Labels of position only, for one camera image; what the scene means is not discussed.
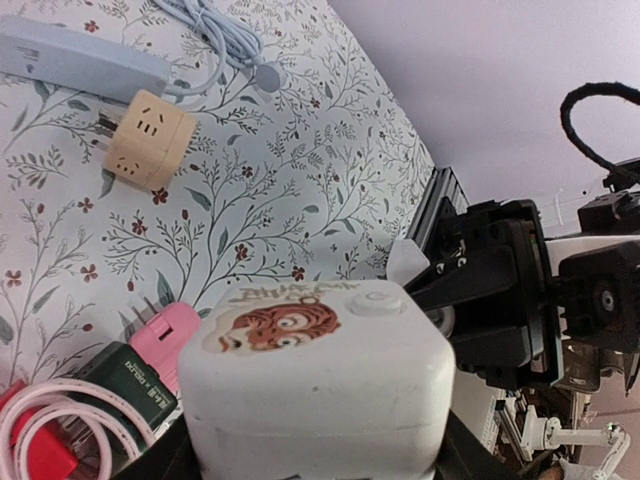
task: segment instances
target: black cable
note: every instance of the black cable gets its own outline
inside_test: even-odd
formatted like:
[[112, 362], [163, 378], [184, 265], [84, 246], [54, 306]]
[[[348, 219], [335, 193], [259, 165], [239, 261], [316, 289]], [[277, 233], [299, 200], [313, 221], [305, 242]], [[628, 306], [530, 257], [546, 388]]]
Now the black cable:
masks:
[[560, 120], [562, 122], [562, 128], [569, 141], [573, 143], [589, 160], [608, 170], [610, 173], [615, 173], [620, 177], [627, 178], [634, 183], [640, 184], [640, 175], [627, 170], [626, 168], [619, 167], [602, 158], [591, 147], [582, 141], [571, 124], [571, 111], [573, 110], [573, 107], [575, 107], [581, 100], [597, 96], [620, 97], [634, 105], [640, 106], [640, 91], [635, 88], [628, 87], [618, 82], [587, 83], [576, 88], [572, 92], [569, 92], [562, 102], [562, 105], [560, 106]]

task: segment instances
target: floral pattern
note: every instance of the floral pattern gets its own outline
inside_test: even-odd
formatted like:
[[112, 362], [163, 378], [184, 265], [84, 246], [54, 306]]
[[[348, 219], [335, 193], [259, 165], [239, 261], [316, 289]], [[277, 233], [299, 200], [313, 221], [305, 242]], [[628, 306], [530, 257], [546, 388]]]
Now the floral pattern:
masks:
[[[0, 388], [73, 373], [149, 305], [205, 316], [230, 285], [384, 275], [433, 171], [357, 41], [323, 0], [220, 0], [286, 71], [260, 92], [227, 67], [178, 98], [198, 127], [166, 189], [101, 169], [95, 96], [0, 76]], [[169, 61], [202, 83], [217, 57], [152, 0], [9, 0], [20, 14]]]

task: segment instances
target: power strip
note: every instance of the power strip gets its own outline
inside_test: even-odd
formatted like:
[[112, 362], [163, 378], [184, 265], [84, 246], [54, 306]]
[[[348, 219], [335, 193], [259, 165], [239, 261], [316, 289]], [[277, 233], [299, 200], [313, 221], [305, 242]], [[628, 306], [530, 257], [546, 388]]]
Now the power strip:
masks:
[[6, 15], [0, 71], [129, 103], [139, 90], [162, 95], [171, 65], [92, 35]]

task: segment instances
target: white plastic box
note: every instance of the white plastic box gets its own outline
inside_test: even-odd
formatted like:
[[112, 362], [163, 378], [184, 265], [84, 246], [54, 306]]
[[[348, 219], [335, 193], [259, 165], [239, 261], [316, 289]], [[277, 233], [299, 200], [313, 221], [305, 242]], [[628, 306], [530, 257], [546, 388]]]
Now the white plastic box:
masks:
[[204, 480], [431, 477], [453, 349], [391, 282], [229, 291], [179, 361]]

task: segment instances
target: cube plug adapter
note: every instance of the cube plug adapter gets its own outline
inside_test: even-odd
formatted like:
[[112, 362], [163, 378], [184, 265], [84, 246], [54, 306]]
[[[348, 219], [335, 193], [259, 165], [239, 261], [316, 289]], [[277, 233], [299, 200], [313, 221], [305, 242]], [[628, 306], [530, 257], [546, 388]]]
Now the cube plug adapter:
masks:
[[167, 187], [195, 128], [191, 115], [141, 90], [116, 128], [104, 168], [149, 190]]

